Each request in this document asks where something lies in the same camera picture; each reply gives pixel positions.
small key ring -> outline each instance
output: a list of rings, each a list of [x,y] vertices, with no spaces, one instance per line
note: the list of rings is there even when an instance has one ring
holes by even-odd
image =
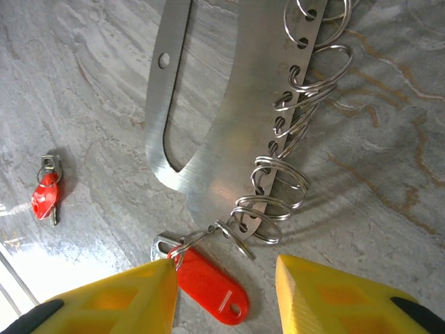
[[[186,251],[198,245],[201,241],[211,236],[215,231],[215,226],[210,225],[209,229],[206,232],[202,232],[199,237],[196,237],[191,241],[186,241],[186,237],[182,237],[181,242],[183,244],[170,249],[170,252],[168,252],[167,255],[169,259],[172,259],[175,262],[176,270],[179,270],[179,268],[181,267]]]
[[[60,169],[60,173],[54,171],[53,173],[57,174],[57,180],[55,182],[52,182],[51,184],[43,184],[42,180],[43,180],[43,173],[42,171],[46,168],[46,166],[42,166],[39,171],[37,172],[37,182],[40,186],[42,186],[43,188],[51,188],[52,186],[55,186],[56,184],[58,184],[60,182],[60,180],[62,179],[63,176],[63,170],[62,168]]]
[[[178,254],[176,254],[176,255],[173,254],[173,253],[175,253],[175,252],[177,251],[177,249],[180,248],[180,247],[181,247],[181,246],[173,247],[172,249],[170,249],[170,251],[169,251],[168,254],[167,254],[167,258],[168,258],[168,259],[172,259],[173,262],[175,263],[175,269],[176,269],[176,271],[178,271],[179,268],[181,267],[182,262],[184,261],[184,256],[185,256],[185,255],[184,255],[185,251],[184,251],[184,252],[181,252],[181,253],[178,253]]]

red plastic key fob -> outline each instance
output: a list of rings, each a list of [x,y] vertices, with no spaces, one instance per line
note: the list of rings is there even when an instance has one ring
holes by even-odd
[[[244,289],[196,250],[185,252],[177,275],[179,287],[223,324],[237,325],[247,317]]]
[[[49,216],[51,209],[58,200],[57,173],[46,174],[38,185],[31,198],[34,215],[37,219],[44,219]]]

gray marble countertop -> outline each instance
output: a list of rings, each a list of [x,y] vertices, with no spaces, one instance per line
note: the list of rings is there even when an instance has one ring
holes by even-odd
[[[155,178],[145,157],[163,5],[0,0],[0,251],[39,301],[148,262],[164,230],[196,228],[184,197]],[[176,167],[199,147],[223,99],[237,12],[235,1],[193,2],[165,138]],[[181,294],[173,333],[280,333],[274,279],[283,253],[403,289],[445,318],[444,15],[443,0],[354,9],[339,39],[354,49],[353,67],[289,159],[313,186],[284,225],[284,242],[254,246],[255,262],[232,245],[204,245],[246,288],[248,320],[223,326]],[[49,150],[65,171],[55,228],[36,221],[29,204]]]

keychain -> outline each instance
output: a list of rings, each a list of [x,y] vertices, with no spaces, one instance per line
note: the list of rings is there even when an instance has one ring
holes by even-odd
[[[163,252],[161,244],[171,248],[170,252]],[[151,259],[171,257],[176,264],[179,287],[218,321],[232,326],[243,322],[250,307],[244,289],[193,248],[175,255],[180,246],[182,243],[160,234],[154,238]]]
[[[49,217],[51,224],[56,226],[57,204],[60,197],[58,183],[62,179],[63,170],[60,158],[47,154],[42,157],[42,167],[37,172],[38,186],[31,198],[31,206],[38,220]]]

stainless steel plate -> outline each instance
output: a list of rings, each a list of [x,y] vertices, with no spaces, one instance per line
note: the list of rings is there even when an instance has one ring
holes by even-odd
[[[327,0],[308,1],[308,8],[323,13]],[[250,174],[254,159],[268,154],[268,145],[276,141],[278,151],[285,138],[276,139],[272,128],[276,117],[285,117],[289,126],[293,112],[277,113],[272,103],[289,90],[287,77],[292,65],[300,66],[299,80],[305,78],[322,15],[307,21],[299,10],[290,14],[298,36],[308,40],[299,49],[287,37],[283,27],[286,0],[240,0],[238,38],[232,73],[225,98],[203,144],[181,171],[176,171],[165,154],[164,131],[191,1],[167,1],[153,53],[145,109],[149,166],[158,179],[187,196],[188,209],[196,224],[205,228],[216,219],[227,219],[239,197],[252,194]],[[170,63],[159,63],[168,54]],[[293,94],[296,102],[298,94]],[[261,183],[270,193],[274,173]],[[249,237],[261,221],[247,217]]]

